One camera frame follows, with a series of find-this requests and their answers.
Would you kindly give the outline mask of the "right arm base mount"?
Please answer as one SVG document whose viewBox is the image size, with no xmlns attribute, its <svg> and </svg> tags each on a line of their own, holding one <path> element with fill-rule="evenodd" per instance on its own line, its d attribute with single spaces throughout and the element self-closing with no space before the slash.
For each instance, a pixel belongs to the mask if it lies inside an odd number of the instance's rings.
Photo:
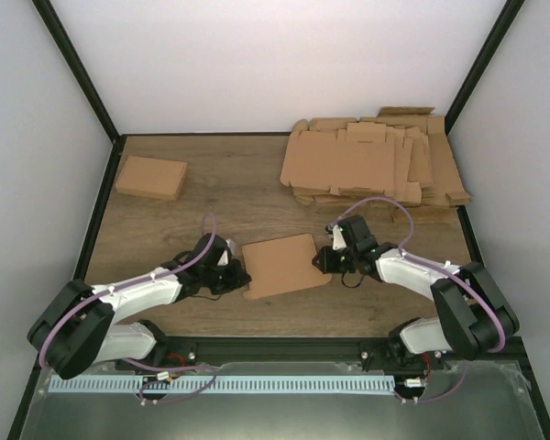
<svg viewBox="0 0 550 440">
<path fill-rule="evenodd" d="M 372 337 L 358 344 L 361 367 L 364 371 L 382 370 L 391 372 L 420 372 L 432 367 L 434 362 L 427 354 L 413 354 L 402 342 L 397 331 L 386 337 Z"/>
</svg>

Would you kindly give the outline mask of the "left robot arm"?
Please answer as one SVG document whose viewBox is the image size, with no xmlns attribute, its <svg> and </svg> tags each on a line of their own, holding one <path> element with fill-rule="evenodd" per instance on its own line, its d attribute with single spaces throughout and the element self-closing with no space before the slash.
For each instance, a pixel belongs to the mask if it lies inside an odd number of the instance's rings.
<svg viewBox="0 0 550 440">
<path fill-rule="evenodd" d="M 169 359 L 169 338 L 150 320 L 125 324 L 125 319 L 192 298 L 201 289 L 220 298 L 249 285 L 252 278 L 233 248 L 231 240 L 208 233 L 193 249 L 144 275 L 99 285 L 71 280 L 30 327 L 27 341 L 40 365 L 64 380 L 109 361 L 160 372 Z"/>
</svg>

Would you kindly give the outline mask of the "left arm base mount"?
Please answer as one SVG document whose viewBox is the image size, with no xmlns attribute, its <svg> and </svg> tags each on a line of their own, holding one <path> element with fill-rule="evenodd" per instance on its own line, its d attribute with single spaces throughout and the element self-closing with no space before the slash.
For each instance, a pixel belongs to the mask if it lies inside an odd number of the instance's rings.
<svg viewBox="0 0 550 440">
<path fill-rule="evenodd" d="M 193 369 L 193 363 L 182 355 L 171 351 L 170 338 L 149 320 L 140 320 L 129 324 L 131 330 L 137 330 L 137 337 L 145 336 L 152 340 L 150 349 L 143 357 L 124 356 L 115 361 L 117 370 L 146 371 L 151 373 L 170 372 L 181 374 Z"/>
</svg>

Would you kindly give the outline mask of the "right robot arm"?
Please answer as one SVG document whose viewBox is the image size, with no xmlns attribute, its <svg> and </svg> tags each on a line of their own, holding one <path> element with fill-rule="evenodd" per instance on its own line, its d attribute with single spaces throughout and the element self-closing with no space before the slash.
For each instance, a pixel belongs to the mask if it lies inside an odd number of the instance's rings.
<svg viewBox="0 0 550 440">
<path fill-rule="evenodd" d="M 395 244 L 379 243 L 360 215 L 341 219 L 326 231 L 332 243 L 312 260 L 323 274 L 357 273 L 361 279 L 395 284 L 433 302 L 435 318 L 414 318 L 392 331 L 389 357 L 395 367 L 410 369 L 430 352 L 474 360 L 503 350 L 519 331 L 516 313 L 482 264 L 438 263 Z"/>
</svg>

